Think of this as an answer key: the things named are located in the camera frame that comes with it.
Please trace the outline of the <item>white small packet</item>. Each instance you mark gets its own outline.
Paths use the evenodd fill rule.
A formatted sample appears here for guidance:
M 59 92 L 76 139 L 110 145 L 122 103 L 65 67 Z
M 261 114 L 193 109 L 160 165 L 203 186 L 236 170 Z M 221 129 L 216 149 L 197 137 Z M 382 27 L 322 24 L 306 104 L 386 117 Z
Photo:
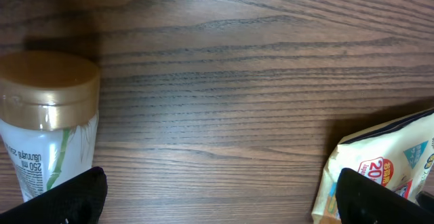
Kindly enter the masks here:
M 1 57 L 1 139 L 25 202 L 92 167 L 100 70 L 48 51 Z

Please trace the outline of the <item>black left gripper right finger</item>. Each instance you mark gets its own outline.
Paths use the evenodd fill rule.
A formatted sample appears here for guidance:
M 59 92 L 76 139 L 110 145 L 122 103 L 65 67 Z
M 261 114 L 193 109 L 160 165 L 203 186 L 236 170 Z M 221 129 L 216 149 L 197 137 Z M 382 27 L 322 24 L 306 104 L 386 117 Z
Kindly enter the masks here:
M 432 224 L 433 196 L 420 192 L 415 204 L 350 168 L 336 184 L 336 202 L 342 224 Z

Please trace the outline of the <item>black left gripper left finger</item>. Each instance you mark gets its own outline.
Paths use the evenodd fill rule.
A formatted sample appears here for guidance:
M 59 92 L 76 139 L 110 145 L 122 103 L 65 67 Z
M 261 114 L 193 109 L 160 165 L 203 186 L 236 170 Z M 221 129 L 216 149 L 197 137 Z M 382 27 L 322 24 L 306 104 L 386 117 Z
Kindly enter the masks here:
M 101 167 L 93 167 L 1 214 L 1 224 L 97 224 L 108 191 Z

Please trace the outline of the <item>yellow wet wipes packet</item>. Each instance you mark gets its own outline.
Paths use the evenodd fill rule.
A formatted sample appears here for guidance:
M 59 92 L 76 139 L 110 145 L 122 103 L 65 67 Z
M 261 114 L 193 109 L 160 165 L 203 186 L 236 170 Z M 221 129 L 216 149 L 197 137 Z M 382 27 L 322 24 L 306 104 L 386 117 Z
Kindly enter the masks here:
M 311 213 L 314 223 L 340 223 L 336 184 L 350 168 L 415 203 L 433 166 L 433 110 L 413 113 L 340 140 L 325 166 Z

